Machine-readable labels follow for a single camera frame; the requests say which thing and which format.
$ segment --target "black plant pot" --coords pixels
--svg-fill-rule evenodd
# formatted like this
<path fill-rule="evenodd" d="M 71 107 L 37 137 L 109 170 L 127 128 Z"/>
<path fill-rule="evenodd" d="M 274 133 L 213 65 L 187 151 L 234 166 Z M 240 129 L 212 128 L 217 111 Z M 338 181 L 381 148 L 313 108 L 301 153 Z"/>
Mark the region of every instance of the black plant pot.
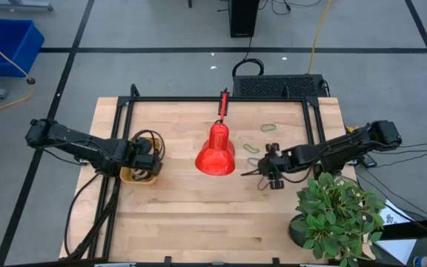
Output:
<path fill-rule="evenodd" d="M 288 236 L 289 236 L 289 238 L 291 238 L 291 240 L 293 240 L 294 243 L 296 243 L 296 245 L 300 246 L 301 248 L 304 246 L 304 244 L 307 240 L 305 238 L 304 233 L 298 232 L 291 227 L 291 223 L 294 220 L 299 220 L 302 218 L 304 218 L 304 216 L 302 214 L 298 214 L 289 222 L 289 225 L 288 225 Z"/>

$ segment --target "white paper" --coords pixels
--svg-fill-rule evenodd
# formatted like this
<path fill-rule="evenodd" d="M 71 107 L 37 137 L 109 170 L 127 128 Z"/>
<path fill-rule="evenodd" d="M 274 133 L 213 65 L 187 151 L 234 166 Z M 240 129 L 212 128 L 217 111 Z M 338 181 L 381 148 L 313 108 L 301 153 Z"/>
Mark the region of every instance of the white paper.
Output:
<path fill-rule="evenodd" d="M 405 215 L 405 217 L 408 217 L 409 219 L 412 220 L 412 218 L 406 215 L 404 211 L 401 211 L 399 208 L 393 205 L 393 203 L 391 203 L 389 200 L 386 200 L 385 203 L 386 205 L 391 206 L 392 208 L 399 211 L 401 214 Z M 403 219 L 401 215 L 392 211 L 389 207 L 385 207 L 380 212 L 380 216 L 385 221 L 385 225 L 404 223 L 404 222 L 408 223 L 408 220 Z M 408 262 L 409 256 L 413 251 L 413 247 L 415 243 L 416 243 L 416 240 L 386 240 L 386 241 L 378 241 L 377 245 L 385 249 L 390 255 L 395 257 L 402 264 L 406 265 L 406 263 Z"/>

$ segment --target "blue bin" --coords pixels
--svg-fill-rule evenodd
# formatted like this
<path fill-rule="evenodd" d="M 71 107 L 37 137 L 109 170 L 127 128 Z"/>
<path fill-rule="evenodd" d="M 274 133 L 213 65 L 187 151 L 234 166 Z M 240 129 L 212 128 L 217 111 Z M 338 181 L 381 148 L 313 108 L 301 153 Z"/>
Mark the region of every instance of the blue bin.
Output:
<path fill-rule="evenodd" d="M 31 20 L 0 19 L 0 51 L 25 72 L 36 60 L 44 37 Z M 24 77 L 16 67 L 0 56 L 0 76 Z"/>

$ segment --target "yellow cable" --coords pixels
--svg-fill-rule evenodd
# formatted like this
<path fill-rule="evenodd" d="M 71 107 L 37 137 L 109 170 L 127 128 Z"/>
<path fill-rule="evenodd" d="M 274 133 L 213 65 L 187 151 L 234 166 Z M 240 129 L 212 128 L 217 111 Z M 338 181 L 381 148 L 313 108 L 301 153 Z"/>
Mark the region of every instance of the yellow cable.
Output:
<path fill-rule="evenodd" d="M 6 59 L 9 63 L 11 63 L 14 67 L 17 67 L 17 69 L 18 70 L 20 70 L 25 76 L 26 76 L 26 79 L 31 79 L 31 77 L 29 76 L 29 74 L 27 73 L 27 72 L 25 72 L 21 67 L 19 67 L 16 63 L 14 63 L 11 59 L 8 59 L 8 57 L 7 56 L 5 56 L 1 51 L 0 51 L 0 55 L 4 58 L 4 59 Z M 19 103 L 19 102 L 23 102 L 24 100 L 27 100 L 27 99 L 29 99 L 30 98 L 30 96 L 32 96 L 33 95 L 33 93 L 34 93 L 34 85 L 29 85 L 29 87 L 30 87 L 30 92 L 29 92 L 29 94 L 27 95 L 27 96 L 25 96 L 25 97 L 23 97 L 23 98 L 21 98 L 21 99 L 18 99 L 18 100 L 16 100 L 16 101 L 13 101 L 13 102 L 11 102 L 11 103 L 7 103 L 7 104 L 5 104 L 5 105 L 2 105 L 1 107 L 0 107 L 0 110 L 1 109 L 3 109 L 3 108 L 7 108 L 7 107 L 9 107 L 9 106 L 12 106 L 12 105 L 14 105 L 14 104 L 17 104 L 17 103 Z"/>
<path fill-rule="evenodd" d="M 325 17 L 327 16 L 327 13 L 329 12 L 329 7 L 331 6 L 331 2 L 332 2 L 332 0 L 327 0 L 327 5 L 325 6 L 325 10 L 324 10 L 324 12 L 322 12 L 322 18 L 320 19 L 319 27 L 317 28 L 316 36 L 314 37 L 314 43 L 312 44 L 311 59 L 309 59 L 308 73 L 311 72 L 312 62 L 314 61 L 314 52 L 316 51 L 317 39 L 319 38 L 320 29 L 322 28 L 322 25 L 324 24 Z"/>

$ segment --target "potted plant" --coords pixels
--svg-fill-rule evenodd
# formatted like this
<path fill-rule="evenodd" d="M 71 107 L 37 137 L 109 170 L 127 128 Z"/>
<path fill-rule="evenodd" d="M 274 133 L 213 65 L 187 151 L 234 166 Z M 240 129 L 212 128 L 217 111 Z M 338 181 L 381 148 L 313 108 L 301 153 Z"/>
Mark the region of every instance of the potted plant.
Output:
<path fill-rule="evenodd" d="M 383 219 L 378 214 L 385 204 L 374 193 L 364 192 L 355 182 L 331 174 L 309 179 L 308 187 L 297 192 L 301 214 L 291 220 L 290 238 L 312 249 L 316 259 L 340 260 L 340 267 L 357 267 L 357 259 L 370 260 L 363 244 L 375 243 L 382 235 Z M 371 245 L 376 257 L 380 253 Z"/>

